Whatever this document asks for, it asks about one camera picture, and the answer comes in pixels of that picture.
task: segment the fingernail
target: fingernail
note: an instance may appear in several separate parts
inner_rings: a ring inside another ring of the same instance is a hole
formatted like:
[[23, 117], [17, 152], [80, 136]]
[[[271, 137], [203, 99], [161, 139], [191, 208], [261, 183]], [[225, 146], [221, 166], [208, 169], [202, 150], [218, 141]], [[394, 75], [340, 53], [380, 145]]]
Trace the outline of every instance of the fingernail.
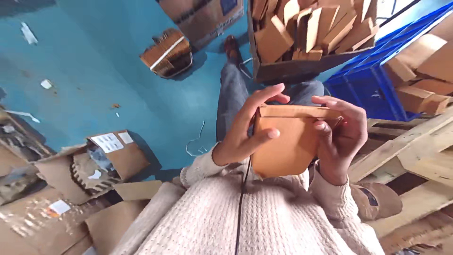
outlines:
[[270, 131], [269, 133], [267, 133], [267, 135], [269, 136], [269, 138], [272, 138], [272, 139], [278, 138], [280, 136], [280, 130], [274, 129], [274, 130]]

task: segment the brown shoe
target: brown shoe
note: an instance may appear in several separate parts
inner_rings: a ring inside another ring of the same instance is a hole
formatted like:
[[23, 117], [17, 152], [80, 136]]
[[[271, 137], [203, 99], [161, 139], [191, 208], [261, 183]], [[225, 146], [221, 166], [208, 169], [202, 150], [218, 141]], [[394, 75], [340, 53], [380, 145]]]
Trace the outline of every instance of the brown shoe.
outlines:
[[239, 51], [239, 45], [234, 36], [229, 35], [223, 42], [223, 48], [225, 49], [226, 57], [236, 66], [239, 66], [243, 62], [241, 52]]

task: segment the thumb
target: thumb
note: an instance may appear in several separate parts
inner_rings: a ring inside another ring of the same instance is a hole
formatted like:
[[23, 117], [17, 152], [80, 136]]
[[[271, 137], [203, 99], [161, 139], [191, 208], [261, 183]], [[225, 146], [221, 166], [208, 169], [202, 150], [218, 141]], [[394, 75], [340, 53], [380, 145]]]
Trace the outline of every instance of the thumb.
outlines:
[[314, 123], [314, 129], [318, 132], [319, 146], [333, 153], [335, 150], [332, 144], [332, 129], [325, 121], [317, 121]]
[[247, 154], [246, 157], [248, 157], [253, 154], [261, 145], [265, 144], [267, 141], [276, 139], [279, 136], [280, 131], [276, 128], [268, 128], [255, 133], [241, 146], [241, 153]]

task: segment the blue plastic crate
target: blue plastic crate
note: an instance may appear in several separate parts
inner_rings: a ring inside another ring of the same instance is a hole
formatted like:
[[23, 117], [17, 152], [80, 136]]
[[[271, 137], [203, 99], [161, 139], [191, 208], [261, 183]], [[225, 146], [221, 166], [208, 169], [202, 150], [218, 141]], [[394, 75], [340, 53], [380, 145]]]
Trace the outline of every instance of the blue plastic crate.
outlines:
[[324, 85], [332, 96], [364, 108], [369, 118], [412, 120], [418, 114], [404, 111], [383, 65], [452, 12], [453, 2], [382, 37]]

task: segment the person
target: person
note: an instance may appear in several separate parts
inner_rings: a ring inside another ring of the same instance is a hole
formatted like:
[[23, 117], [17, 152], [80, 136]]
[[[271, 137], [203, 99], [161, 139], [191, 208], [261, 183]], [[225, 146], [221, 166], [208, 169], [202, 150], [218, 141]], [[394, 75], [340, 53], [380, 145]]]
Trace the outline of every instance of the person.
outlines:
[[[347, 177], [367, 139], [365, 111], [323, 96], [319, 82], [298, 84], [285, 93], [281, 83], [248, 97], [233, 37], [225, 49], [219, 143], [182, 169], [180, 182], [174, 183], [187, 190], [162, 185], [123, 236], [127, 245], [112, 254], [384, 254], [374, 230], [357, 216]], [[280, 135], [275, 128], [249, 135], [256, 109], [270, 101], [322, 104], [341, 112], [344, 121], [334, 131], [324, 121], [314, 123], [320, 142], [311, 183], [308, 171], [264, 180], [256, 178], [253, 167], [246, 174], [250, 155]]]

